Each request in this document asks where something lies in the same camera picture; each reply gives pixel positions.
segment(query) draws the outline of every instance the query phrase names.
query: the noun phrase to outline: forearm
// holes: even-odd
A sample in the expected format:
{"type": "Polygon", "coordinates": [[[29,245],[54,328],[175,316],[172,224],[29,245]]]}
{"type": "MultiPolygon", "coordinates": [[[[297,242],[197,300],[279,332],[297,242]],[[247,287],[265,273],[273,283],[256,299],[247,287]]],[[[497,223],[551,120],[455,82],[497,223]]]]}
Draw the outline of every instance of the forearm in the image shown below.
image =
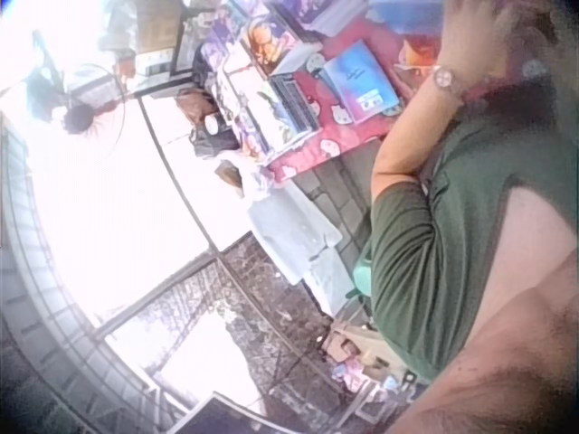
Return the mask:
{"type": "Polygon", "coordinates": [[[460,106],[430,77],[394,124],[375,160],[374,176],[412,175],[439,142],[460,106]]]}

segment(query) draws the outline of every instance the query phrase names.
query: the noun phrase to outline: book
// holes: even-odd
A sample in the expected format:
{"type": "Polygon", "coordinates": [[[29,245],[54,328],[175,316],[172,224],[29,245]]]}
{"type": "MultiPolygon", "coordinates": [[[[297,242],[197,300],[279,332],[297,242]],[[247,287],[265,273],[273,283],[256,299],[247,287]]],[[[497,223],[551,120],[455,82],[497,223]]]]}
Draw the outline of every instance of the book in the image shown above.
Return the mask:
{"type": "Polygon", "coordinates": [[[255,66],[230,73],[229,80],[242,104],[257,94],[265,83],[265,79],[255,66]]]}
{"type": "Polygon", "coordinates": [[[218,71],[228,56],[225,47],[213,30],[209,32],[203,47],[201,47],[201,54],[213,71],[218,71]]]}
{"type": "Polygon", "coordinates": [[[229,50],[229,56],[223,64],[223,70],[231,74],[252,66],[252,58],[241,42],[236,42],[229,50]]]}
{"type": "Polygon", "coordinates": [[[363,41],[327,62],[324,71],[356,124],[400,103],[382,67],[363,41]]]}
{"type": "Polygon", "coordinates": [[[246,22],[247,16],[231,2],[227,2],[217,9],[213,31],[221,44],[228,49],[237,41],[246,22]]]}
{"type": "Polygon", "coordinates": [[[283,5],[300,23],[312,24],[331,6],[334,0],[274,0],[283,5]]]}
{"type": "Polygon", "coordinates": [[[296,71],[322,43],[302,41],[273,8],[268,11],[250,19],[242,41],[264,76],[296,71]]]}
{"type": "Polygon", "coordinates": [[[316,116],[290,75],[265,80],[255,66],[229,76],[243,107],[248,109],[261,136],[259,162],[266,165],[300,146],[319,130],[316,116]]]}

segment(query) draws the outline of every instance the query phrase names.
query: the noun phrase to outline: book cover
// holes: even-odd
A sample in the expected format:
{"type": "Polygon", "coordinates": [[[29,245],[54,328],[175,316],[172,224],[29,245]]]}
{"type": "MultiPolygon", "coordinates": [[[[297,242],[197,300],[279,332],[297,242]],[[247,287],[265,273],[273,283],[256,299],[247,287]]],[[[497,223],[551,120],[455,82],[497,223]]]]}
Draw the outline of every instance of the book cover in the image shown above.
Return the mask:
{"type": "Polygon", "coordinates": [[[219,41],[229,47],[239,38],[246,21],[247,17],[228,2],[217,9],[213,30],[219,41]]]}
{"type": "Polygon", "coordinates": [[[223,65],[223,70],[228,74],[252,66],[252,58],[245,50],[241,42],[236,42],[229,51],[229,56],[223,65]]]}
{"type": "Polygon", "coordinates": [[[256,95],[261,90],[263,83],[265,83],[265,79],[255,66],[243,68],[229,74],[229,80],[242,103],[256,95]]]}
{"type": "Polygon", "coordinates": [[[222,67],[228,55],[214,31],[211,31],[205,39],[204,45],[201,47],[201,54],[213,71],[222,67]]]}
{"type": "Polygon", "coordinates": [[[243,34],[243,41],[265,75],[272,74],[299,42],[274,12],[253,17],[243,34]]]}
{"type": "Polygon", "coordinates": [[[268,146],[276,153],[287,150],[299,132],[280,97],[269,83],[264,83],[248,104],[257,119],[259,129],[268,146]]]}
{"type": "Polygon", "coordinates": [[[300,23],[312,24],[330,7],[333,0],[278,0],[300,23]]]}
{"type": "Polygon", "coordinates": [[[357,124],[400,103],[382,67],[363,41],[327,62],[324,70],[357,124]]]}

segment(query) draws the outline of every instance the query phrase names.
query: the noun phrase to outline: hand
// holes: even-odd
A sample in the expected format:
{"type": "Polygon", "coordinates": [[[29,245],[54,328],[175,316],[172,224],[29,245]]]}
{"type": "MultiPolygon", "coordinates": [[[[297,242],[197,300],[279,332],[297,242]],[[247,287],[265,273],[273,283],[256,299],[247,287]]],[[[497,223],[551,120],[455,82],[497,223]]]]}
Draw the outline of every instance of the hand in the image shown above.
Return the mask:
{"type": "Polygon", "coordinates": [[[497,9],[491,0],[446,0],[438,63],[470,89],[507,58],[516,24],[512,5],[497,9]]]}

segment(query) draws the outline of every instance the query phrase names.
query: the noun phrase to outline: stacked books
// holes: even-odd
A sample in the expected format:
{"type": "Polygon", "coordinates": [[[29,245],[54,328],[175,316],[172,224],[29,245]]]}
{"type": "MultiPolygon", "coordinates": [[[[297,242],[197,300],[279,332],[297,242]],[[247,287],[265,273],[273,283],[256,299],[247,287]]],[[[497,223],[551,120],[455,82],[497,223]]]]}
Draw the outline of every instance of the stacked books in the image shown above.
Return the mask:
{"type": "Polygon", "coordinates": [[[384,70],[363,41],[327,62],[321,77],[356,124],[400,104],[384,70]]]}

